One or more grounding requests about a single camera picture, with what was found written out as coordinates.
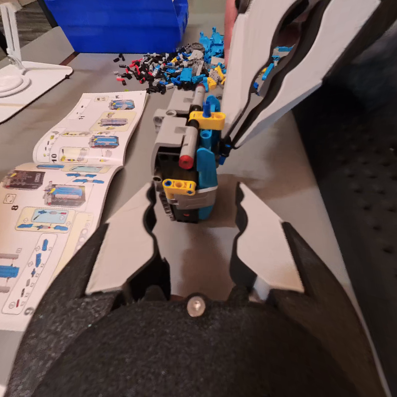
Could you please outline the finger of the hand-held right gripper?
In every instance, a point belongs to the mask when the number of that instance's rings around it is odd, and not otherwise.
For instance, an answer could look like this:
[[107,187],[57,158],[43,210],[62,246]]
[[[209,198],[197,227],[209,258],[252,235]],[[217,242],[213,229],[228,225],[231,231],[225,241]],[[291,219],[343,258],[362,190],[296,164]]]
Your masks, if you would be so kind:
[[222,112],[222,138],[231,136],[246,111],[251,89],[275,47],[294,47],[309,14],[309,1],[240,1],[234,23]]
[[[271,61],[288,15],[304,1],[241,1],[231,36],[231,132],[247,111],[256,77]],[[315,92],[381,1],[315,1],[300,38],[270,73],[262,101],[236,131],[234,149]]]

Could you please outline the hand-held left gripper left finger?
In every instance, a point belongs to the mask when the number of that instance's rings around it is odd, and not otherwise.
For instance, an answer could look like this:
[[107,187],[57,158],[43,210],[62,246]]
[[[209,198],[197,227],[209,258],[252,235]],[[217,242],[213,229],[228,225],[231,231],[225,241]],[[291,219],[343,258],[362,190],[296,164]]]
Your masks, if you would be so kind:
[[106,222],[107,230],[88,281],[86,294],[130,291],[144,295],[158,285],[171,294],[170,266],[161,257],[156,236],[156,190],[146,183]]

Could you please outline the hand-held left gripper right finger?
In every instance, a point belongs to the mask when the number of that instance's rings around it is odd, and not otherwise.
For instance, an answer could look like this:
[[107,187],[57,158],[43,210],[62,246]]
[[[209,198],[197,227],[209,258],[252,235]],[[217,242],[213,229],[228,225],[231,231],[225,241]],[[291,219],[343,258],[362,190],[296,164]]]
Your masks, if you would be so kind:
[[259,300],[266,300],[274,289],[304,293],[282,218],[242,182],[236,186],[236,209],[232,282]]

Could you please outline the pile of toy brick pieces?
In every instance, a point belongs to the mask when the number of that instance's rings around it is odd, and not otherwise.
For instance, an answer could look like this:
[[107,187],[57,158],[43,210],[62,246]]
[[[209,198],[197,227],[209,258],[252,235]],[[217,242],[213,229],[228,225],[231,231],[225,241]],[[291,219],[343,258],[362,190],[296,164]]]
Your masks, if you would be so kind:
[[198,85],[203,85],[205,92],[209,92],[225,86],[227,67],[224,55],[224,35],[213,27],[210,37],[200,32],[198,42],[188,43],[172,53],[146,53],[129,65],[125,64],[126,58],[120,53],[113,62],[122,63],[113,74],[124,87],[132,79],[141,85],[147,84],[147,94],[164,95],[174,88],[194,91]]

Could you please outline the black toy connector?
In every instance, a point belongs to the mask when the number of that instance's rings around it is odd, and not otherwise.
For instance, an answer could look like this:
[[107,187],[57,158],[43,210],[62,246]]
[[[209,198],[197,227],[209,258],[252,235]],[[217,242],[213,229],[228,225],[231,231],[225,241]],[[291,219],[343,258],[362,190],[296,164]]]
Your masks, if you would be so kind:
[[219,155],[219,157],[220,157],[220,156],[224,156],[224,157],[228,158],[228,157],[229,157],[229,154],[230,154],[230,152],[231,152],[231,150],[233,149],[233,147],[232,147],[232,149],[231,149],[230,151],[225,151],[225,150],[224,150],[224,147],[223,147],[223,143],[224,143],[225,141],[229,141],[229,142],[231,142],[231,144],[232,144],[232,140],[231,140],[231,137],[230,137],[230,136],[226,136],[225,138],[222,138],[222,139],[220,140],[220,142],[219,142],[219,151],[218,151],[218,155]]

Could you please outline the grey blue toy brick model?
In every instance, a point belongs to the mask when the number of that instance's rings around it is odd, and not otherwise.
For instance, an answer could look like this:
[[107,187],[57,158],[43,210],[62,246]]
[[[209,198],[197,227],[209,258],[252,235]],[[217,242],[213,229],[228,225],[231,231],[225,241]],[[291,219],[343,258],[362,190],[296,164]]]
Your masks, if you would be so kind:
[[211,215],[225,118],[219,100],[201,84],[194,91],[176,90],[169,106],[155,112],[152,180],[171,221],[196,224]]

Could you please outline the person's right hand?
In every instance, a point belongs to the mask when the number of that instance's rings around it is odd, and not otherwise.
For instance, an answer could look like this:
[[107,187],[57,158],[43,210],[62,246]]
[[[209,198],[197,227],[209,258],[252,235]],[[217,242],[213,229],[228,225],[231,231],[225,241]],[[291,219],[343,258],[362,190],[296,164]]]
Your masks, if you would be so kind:
[[231,38],[234,23],[237,18],[238,8],[239,8],[239,0],[227,0],[224,14],[224,59],[225,66],[228,65],[229,55],[230,55],[230,46],[231,46]]

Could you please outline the open instruction booklet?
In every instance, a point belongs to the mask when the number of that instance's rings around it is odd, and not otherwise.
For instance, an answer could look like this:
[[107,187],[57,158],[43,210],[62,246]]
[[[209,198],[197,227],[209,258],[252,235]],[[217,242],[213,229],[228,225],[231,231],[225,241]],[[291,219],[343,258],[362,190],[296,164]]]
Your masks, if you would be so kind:
[[1,181],[0,328],[24,332],[48,286],[99,225],[148,93],[84,93]]

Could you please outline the black perforated board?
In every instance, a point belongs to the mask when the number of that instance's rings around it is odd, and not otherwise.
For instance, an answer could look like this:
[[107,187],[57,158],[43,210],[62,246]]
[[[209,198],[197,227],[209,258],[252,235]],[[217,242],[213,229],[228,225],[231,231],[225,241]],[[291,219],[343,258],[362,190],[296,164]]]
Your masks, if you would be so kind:
[[293,113],[390,394],[396,396],[396,22]]

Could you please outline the blue plastic bin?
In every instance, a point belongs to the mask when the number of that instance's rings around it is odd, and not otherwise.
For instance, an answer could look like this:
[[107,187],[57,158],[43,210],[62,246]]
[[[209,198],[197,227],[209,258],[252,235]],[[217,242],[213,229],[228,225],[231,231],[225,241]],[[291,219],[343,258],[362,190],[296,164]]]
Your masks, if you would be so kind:
[[79,53],[174,52],[189,17],[187,0],[53,0],[45,4]]

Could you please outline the white book stand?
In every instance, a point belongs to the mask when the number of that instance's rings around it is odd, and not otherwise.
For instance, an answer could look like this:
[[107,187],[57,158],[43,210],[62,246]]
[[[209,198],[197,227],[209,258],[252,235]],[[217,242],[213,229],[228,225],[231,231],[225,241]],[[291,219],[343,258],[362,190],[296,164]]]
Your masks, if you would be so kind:
[[1,1],[1,17],[9,65],[0,71],[0,122],[6,122],[68,78],[69,66],[22,60],[16,13],[19,1]]

